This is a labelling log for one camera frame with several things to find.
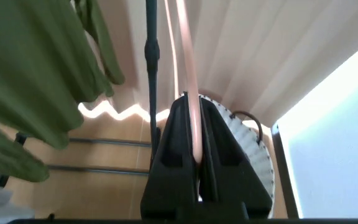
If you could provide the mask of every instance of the beige curtain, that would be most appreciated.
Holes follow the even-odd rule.
[[[168,2],[184,91],[177,9]],[[135,103],[148,110],[145,2],[99,3],[127,80],[114,87],[111,103],[118,112]],[[200,92],[231,110],[253,113],[266,126],[358,50],[358,1],[187,0],[186,5]],[[174,101],[164,1],[158,1],[158,42],[157,112]]]

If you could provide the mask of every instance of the green garment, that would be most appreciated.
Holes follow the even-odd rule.
[[[56,149],[83,123],[78,103],[112,96],[111,83],[124,82],[97,2],[75,6],[78,16],[69,1],[0,2],[0,123]],[[106,75],[84,29],[101,49]],[[45,165],[1,133],[0,172],[32,182],[48,177]]]

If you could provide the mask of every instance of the wooden floor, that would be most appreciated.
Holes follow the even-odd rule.
[[[14,130],[4,130],[10,138],[14,137]],[[70,136],[150,141],[150,128],[149,123],[136,115],[116,121],[102,114],[87,119]],[[24,146],[47,164],[148,169],[150,163],[151,150],[145,147],[70,143],[67,149],[56,151],[35,139],[26,140]],[[54,213],[57,218],[140,219],[139,205],[146,182],[145,176],[50,171],[50,178],[43,183],[33,184],[11,177],[6,188],[14,192],[13,203],[35,209],[37,218]],[[276,184],[275,218],[286,218],[277,176]]]

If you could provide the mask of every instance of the pink tube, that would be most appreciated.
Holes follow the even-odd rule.
[[[196,65],[194,63],[193,44],[191,43],[190,28],[184,0],[177,0],[177,8],[187,73],[191,137],[193,140],[193,157],[197,164],[200,164],[203,158],[200,100],[198,98],[197,74]]]

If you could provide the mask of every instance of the white wicker basket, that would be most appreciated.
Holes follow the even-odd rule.
[[[269,151],[263,141],[257,144],[257,134],[254,130],[250,129],[242,123],[239,118],[230,118],[232,114],[228,109],[220,103],[212,100],[207,96],[200,95],[200,97],[211,101],[217,107],[224,122],[229,127],[231,133],[239,143],[244,154],[249,158],[255,173],[258,175],[260,181],[264,185],[266,191],[272,199],[272,208],[268,218],[273,217],[274,196],[275,196],[275,182],[274,182],[274,169],[273,163],[270,158]]]

